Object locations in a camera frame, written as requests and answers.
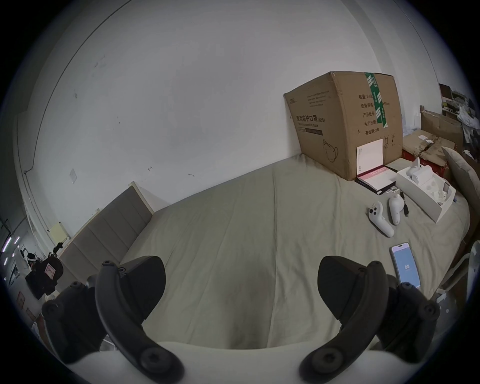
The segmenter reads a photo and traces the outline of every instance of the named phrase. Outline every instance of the upholstered headboard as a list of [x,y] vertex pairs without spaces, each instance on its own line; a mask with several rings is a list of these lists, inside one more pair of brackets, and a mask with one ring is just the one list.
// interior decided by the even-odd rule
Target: upholstered headboard
[[85,283],[89,276],[98,273],[105,260],[120,264],[152,214],[134,185],[122,192],[66,245],[59,256],[63,275],[57,291],[61,292],[75,280]]

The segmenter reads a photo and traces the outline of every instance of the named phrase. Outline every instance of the phone screen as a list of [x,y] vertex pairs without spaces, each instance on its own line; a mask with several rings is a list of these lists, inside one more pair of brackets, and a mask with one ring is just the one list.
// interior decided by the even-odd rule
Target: phone screen
[[419,288],[420,277],[409,244],[403,243],[392,247],[392,254],[400,283],[408,282]]

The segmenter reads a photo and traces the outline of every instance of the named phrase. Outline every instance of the gray bed sheet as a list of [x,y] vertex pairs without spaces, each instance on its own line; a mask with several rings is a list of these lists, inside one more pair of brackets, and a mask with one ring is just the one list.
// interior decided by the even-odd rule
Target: gray bed sheet
[[394,275],[389,248],[405,241],[431,297],[468,230],[467,202],[458,193],[435,224],[406,197],[410,214],[387,238],[367,210],[391,196],[298,155],[156,212],[122,261],[156,255],[165,264],[165,293],[145,332],[212,348],[321,345],[340,327],[318,293],[321,259],[379,260]]

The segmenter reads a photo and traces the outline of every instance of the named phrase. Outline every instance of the green tape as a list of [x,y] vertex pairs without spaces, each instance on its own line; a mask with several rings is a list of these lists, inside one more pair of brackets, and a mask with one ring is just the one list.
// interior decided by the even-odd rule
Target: green tape
[[375,75],[370,72],[365,72],[367,82],[372,91],[373,102],[375,105],[375,114],[377,116],[377,124],[381,124],[384,128],[388,127],[387,120],[385,118],[384,102],[382,101],[382,95],[378,89],[377,79]]

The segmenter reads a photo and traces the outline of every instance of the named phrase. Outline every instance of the pillow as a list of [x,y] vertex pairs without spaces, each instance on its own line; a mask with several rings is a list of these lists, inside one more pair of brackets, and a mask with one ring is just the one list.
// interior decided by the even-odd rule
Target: pillow
[[442,147],[448,165],[470,206],[480,215],[480,180],[475,170],[465,161],[460,153]]

